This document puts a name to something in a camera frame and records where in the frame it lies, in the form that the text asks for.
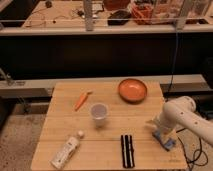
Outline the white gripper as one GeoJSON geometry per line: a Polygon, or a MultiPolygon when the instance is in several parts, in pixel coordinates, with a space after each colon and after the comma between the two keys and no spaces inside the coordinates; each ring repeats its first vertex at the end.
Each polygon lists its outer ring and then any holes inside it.
{"type": "Polygon", "coordinates": [[[175,123],[164,114],[156,115],[153,119],[148,120],[147,124],[155,125],[162,139],[171,137],[175,128],[175,123]]]}

